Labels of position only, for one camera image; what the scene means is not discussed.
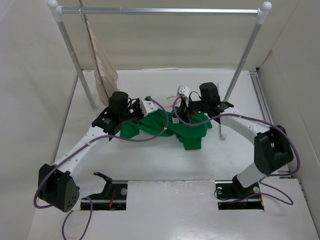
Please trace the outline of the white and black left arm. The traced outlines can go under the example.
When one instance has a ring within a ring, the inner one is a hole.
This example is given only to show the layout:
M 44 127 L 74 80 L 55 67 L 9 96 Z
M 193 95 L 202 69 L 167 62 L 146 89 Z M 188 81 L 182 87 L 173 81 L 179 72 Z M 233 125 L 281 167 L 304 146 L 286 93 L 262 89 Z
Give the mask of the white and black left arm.
M 123 91 L 114 92 L 108 106 L 65 157 L 52 165 L 44 164 L 39 169 L 33 205 L 41 209 L 37 201 L 43 200 L 47 203 L 46 208 L 55 207 L 64 213 L 70 211 L 80 197 L 81 188 L 76 178 L 83 163 L 98 150 L 104 140 L 116 138 L 124 123 L 139 122 L 157 109 L 151 97 L 131 99 Z

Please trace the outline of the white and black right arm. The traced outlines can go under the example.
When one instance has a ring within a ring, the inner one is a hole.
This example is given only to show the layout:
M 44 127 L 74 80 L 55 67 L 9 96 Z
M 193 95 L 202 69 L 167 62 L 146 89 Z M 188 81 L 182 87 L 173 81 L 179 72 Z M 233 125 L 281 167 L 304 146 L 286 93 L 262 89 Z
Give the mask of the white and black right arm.
M 211 120 L 233 129 L 254 146 L 252 164 L 234 176 L 230 183 L 216 184 L 216 192 L 222 198 L 235 199 L 245 196 L 259 180 L 294 159 L 290 142 L 282 126 L 271 126 L 262 120 L 242 115 L 233 104 L 221 101 L 218 88 L 212 82 L 201 84 L 199 90 L 199 100 L 194 101 L 188 87 L 178 88 L 177 97 L 181 103 L 174 111 L 178 120 L 189 126 L 195 114 L 207 114 Z

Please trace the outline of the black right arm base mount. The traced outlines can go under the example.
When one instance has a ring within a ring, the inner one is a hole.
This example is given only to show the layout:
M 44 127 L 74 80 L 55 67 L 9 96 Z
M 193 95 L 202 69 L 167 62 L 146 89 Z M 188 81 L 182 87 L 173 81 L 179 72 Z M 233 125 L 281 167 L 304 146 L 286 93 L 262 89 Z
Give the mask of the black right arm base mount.
M 216 181 L 214 196 L 219 210 L 264 210 L 260 186 L 256 182 L 240 191 L 233 189 L 232 181 Z

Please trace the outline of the green t shirt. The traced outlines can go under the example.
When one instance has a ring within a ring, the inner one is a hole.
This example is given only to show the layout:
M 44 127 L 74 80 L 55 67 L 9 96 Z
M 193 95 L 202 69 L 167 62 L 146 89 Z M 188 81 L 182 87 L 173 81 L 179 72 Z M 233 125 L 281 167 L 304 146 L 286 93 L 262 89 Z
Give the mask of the green t shirt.
M 161 109 L 149 114 L 138 123 L 134 121 L 126 122 L 122 125 L 120 137 L 131 139 L 145 132 L 156 136 L 164 127 L 167 129 L 161 134 L 162 137 L 176 136 L 183 144 L 186 151 L 199 150 L 202 148 L 202 139 L 207 135 L 207 131 L 212 128 L 212 123 L 207 122 L 199 126 L 187 126 L 174 120 L 174 112 L 165 112 Z

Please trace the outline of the pink wire hanger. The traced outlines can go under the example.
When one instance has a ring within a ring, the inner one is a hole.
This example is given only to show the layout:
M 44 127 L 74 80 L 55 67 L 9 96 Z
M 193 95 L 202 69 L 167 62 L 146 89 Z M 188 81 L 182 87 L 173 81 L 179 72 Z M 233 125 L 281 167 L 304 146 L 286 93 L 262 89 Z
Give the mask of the pink wire hanger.
M 183 95 L 183 94 L 178 94 L 176 96 L 169 96 L 166 98 L 166 100 L 172 100 L 172 103 L 170 103 L 169 105 L 165 106 L 164 108 L 165 109 L 177 109 L 180 107 L 181 103 L 184 101 L 184 100 L 188 100 L 188 98 Z

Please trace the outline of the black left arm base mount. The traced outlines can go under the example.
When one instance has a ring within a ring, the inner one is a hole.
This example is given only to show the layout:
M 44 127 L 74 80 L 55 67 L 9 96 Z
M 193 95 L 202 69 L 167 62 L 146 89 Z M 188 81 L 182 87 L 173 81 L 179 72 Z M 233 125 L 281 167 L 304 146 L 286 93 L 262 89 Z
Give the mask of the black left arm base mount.
M 127 207 L 127 180 L 113 180 L 95 172 L 94 179 L 87 181 L 80 190 L 79 209 L 94 211 L 124 211 Z

